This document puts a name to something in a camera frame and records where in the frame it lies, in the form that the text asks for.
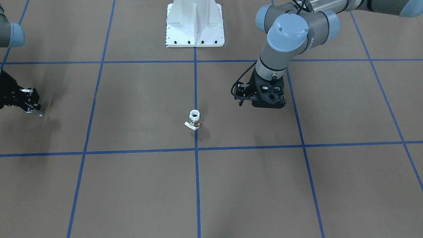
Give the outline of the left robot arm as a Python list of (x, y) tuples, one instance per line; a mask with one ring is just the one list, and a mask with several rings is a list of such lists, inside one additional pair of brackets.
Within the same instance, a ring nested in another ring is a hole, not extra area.
[(247, 83), (237, 80), (231, 94), (242, 105), (280, 109), (284, 98), (284, 73), (294, 57), (334, 39), (341, 12), (368, 12), (415, 18), (422, 14), (421, 0), (292, 0), (279, 6), (264, 5), (255, 17), (266, 42), (252, 64)]

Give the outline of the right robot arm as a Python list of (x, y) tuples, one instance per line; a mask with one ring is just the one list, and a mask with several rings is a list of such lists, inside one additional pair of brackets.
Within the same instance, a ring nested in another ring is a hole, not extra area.
[[(0, 46), (2, 48), (21, 47), (25, 44), (25, 33), (16, 22), (10, 22), (1, 7), (0, 10)], [(28, 114), (44, 116), (39, 104), (40, 96), (35, 88), (23, 88), (15, 78), (4, 69), (0, 74), (0, 107), (15, 106)]]

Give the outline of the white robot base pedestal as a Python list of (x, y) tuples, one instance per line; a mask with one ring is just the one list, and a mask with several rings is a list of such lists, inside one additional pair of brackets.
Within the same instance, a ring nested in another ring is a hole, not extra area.
[(222, 6), (214, 0), (174, 0), (167, 5), (166, 47), (222, 47)]

